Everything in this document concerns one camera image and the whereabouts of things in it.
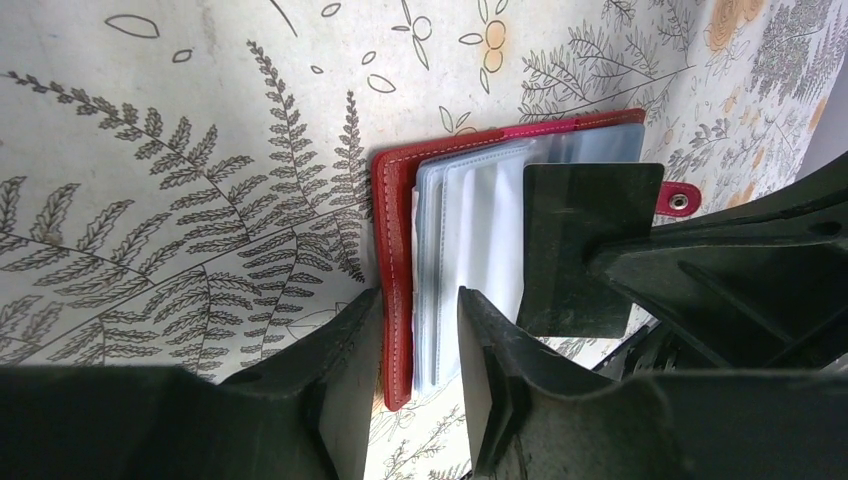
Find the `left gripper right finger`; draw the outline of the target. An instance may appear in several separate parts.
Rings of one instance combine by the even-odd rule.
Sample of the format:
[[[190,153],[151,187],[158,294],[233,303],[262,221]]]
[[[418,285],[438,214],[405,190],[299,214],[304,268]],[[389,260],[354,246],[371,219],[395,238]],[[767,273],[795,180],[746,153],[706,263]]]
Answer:
[[[458,293],[476,479],[843,479],[847,378],[695,370],[615,381]]]

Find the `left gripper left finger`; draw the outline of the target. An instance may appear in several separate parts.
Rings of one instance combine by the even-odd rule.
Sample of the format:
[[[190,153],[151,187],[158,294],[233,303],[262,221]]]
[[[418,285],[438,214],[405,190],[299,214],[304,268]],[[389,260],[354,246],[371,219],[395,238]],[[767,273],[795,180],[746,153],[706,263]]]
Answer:
[[[360,479],[383,338],[363,291],[214,384],[180,367],[6,367],[5,479]]]

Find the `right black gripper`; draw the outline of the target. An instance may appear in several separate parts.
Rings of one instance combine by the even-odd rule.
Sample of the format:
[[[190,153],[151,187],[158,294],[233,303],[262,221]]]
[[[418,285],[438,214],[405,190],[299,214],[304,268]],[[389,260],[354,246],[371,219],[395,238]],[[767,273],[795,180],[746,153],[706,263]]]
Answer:
[[[847,159],[738,207],[600,246],[590,272],[718,368],[847,351]]]

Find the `red card holder wallet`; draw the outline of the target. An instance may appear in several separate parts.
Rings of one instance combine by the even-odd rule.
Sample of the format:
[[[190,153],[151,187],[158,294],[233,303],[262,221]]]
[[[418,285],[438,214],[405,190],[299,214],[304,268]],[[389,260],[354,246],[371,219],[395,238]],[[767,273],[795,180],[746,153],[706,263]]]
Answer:
[[[388,409],[459,371],[457,292],[509,319],[523,291],[523,174],[531,164],[635,163],[645,112],[492,129],[378,152],[372,162]]]

